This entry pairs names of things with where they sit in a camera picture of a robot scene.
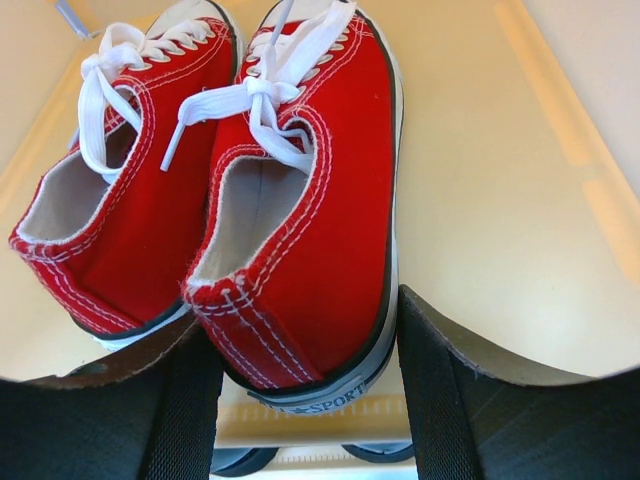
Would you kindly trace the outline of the black loafer shoe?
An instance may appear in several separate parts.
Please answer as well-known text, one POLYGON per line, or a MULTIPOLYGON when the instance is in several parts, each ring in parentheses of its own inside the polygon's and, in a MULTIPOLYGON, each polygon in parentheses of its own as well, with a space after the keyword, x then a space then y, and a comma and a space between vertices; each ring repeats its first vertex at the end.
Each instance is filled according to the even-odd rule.
POLYGON ((278 453, 278 448, 215 448, 210 473, 224 477, 243 477, 262 470, 278 453))
POLYGON ((342 448, 354 457, 374 464, 401 463, 415 455, 412 442, 343 444, 342 448))

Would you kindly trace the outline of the red canvas sneaker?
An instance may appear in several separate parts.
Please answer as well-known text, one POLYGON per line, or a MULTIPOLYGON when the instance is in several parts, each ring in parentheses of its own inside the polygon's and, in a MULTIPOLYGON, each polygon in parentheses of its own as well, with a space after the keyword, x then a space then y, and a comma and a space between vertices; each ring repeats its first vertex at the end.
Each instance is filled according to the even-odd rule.
POLYGON ((243 52, 222 6, 180 1, 148 30, 109 25, 82 62, 77 131, 9 243, 111 351, 186 313, 180 285, 204 237, 217 125, 170 141, 182 102, 229 85, 243 52))
POLYGON ((281 1, 229 86, 185 99, 162 168, 215 121, 206 233, 182 296, 229 376, 277 411, 358 400, 393 350, 399 66, 353 1, 281 1))

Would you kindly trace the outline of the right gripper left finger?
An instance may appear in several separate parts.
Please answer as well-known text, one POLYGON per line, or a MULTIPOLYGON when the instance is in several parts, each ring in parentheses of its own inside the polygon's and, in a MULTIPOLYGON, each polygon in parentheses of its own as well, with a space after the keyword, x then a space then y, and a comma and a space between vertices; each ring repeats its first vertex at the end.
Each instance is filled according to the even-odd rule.
POLYGON ((4 479, 206 479, 223 366, 187 314, 63 377, 1 382, 4 479))

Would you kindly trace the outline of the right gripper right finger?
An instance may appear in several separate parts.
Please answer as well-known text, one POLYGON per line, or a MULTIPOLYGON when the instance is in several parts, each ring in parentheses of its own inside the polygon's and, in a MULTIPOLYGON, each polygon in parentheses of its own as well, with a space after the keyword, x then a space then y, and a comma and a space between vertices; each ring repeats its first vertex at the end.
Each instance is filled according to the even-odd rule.
POLYGON ((401 286, 398 349, 421 479, 636 479, 639 371, 553 386, 401 286))

